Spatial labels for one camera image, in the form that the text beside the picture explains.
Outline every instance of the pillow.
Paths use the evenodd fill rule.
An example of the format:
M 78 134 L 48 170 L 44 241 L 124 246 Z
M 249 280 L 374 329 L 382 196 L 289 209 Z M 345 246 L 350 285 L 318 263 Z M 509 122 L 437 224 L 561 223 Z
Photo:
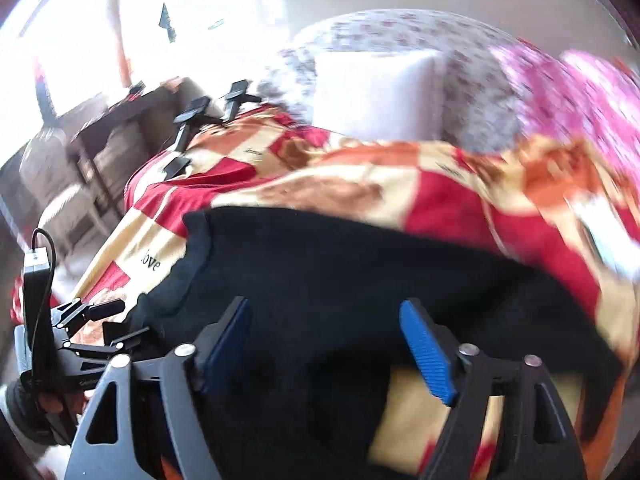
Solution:
M 334 16 L 301 30 L 270 61 L 257 93 L 302 123 L 313 121 L 315 59 L 321 52 L 446 53 L 442 140 L 468 152 L 496 153 L 520 133 L 518 97 L 489 47 L 517 44 L 502 30 L 450 12 L 372 9 Z
M 320 53 L 313 126 L 361 140 L 440 139 L 445 66 L 437 50 Z

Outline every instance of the bedspread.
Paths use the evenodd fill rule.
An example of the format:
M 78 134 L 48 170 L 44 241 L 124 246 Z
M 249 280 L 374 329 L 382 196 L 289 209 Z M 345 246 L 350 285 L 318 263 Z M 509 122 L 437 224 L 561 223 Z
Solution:
M 173 156 L 161 153 L 132 177 L 125 196 L 128 211 L 79 282 L 77 297 L 88 300 L 108 290 L 124 297 L 131 309 L 138 295 L 156 286 L 183 256 L 187 211 L 287 207 L 483 248 L 543 267 L 574 295 L 625 365 L 636 358 L 634 286 L 594 256 L 565 199 L 581 191 L 605 196 L 629 234 L 640 239 L 638 199 L 630 181 L 586 141 L 562 145 L 533 137 L 500 155 L 477 156 L 444 142 L 362 143 L 298 126 L 278 108 L 263 106 L 227 128 L 202 130 L 188 149 L 187 174 L 160 182 Z M 99 324 L 89 323 L 76 339 L 100 342 Z M 556 379 L 579 428 L 581 380 Z M 591 480 L 606 464 L 625 381 L 626 374 L 594 439 L 583 444 Z M 478 474 L 488 466 L 499 413 L 499 400 L 492 399 Z M 418 472 L 446 415 L 416 371 L 393 371 L 370 459 Z
M 585 136 L 640 187 L 640 89 L 631 78 L 577 50 L 560 59 L 524 44 L 492 51 L 520 97 L 524 135 Z

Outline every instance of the screw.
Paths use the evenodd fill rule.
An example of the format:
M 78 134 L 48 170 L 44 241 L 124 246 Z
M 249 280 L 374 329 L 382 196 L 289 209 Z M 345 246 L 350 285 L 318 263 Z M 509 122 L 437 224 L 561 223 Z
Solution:
M 458 352 L 462 355 L 478 355 L 480 353 L 480 349 L 476 345 L 472 345 L 471 343 L 462 343 L 458 347 Z
M 175 348 L 174 353 L 178 357 L 187 357 L 187 355 L 192 355 L 195 351 L 196 347 L 191 343 L 182 343 Z
M 127 354 L 118 354 L 111 360 L 111 366 L 114 368 L 124 368 L 130 361 L 131 358 Z
M 542 364 L 542 359 L 533 354 L 525 355 L 524 364 L 526 364 L 527 366 L 538 367 Z

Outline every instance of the blue gripper pad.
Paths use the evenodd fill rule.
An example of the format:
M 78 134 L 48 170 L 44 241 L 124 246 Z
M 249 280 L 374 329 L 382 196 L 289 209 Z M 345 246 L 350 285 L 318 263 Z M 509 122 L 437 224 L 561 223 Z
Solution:
M 244 299 L 207 359 L 203 394 L 220 396 L 226 391 L 231 375 L 242 361 L 252 319 L 249 301 Z
M 409 300 L 403 301 L 400 305 L 400 330 L 431 395 L 449 406 L 457 394 L 451 380 L 451 362 L 440 349 L 434 334 L 416 306 Z

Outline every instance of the blanket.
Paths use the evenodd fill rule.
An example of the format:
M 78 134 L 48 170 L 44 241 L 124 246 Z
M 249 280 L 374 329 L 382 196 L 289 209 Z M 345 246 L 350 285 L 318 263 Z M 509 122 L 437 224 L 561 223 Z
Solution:
M 169 273 L 186 247 L 186 212 L 226 205 L 306 210 L 481 248 L 541 267 L 572 294 L 600 335 L 629 368 L 638 353 L 633 283 L 603 266 L 566 200 L 606 197 L 629 235 L 640 239 L 638 197 L 584 140 L 561 144 L 532 137 L 495 156 L 442 142 L 362 143 L 297 126 L 274 107 L 260 107 L 226 128 L 203 129 L 186 155 L 185 175 L 162 180 L 173 153 L 161 153 L 132 177 L 128 211 L 85 272 L 77 297 L 105 290 L 131 309 Z M 123 313 L 116 320 L 124 318 Z M 99 324 L 76 338 L 101 340 Z M 601 476 L 618 424 L 626 381 L 617 381 L 604 420 L 582 451 L 590 479 Z M 557 378 L 581 432 L 581 378 Z M 486 471 L 497 437 L 499 399 L 489 406 L 476 473 Z M 415 474 L 433 449 L 447 409 L 416 372 L 394 370 L 387 404 L 369 450 L 372 462 Z

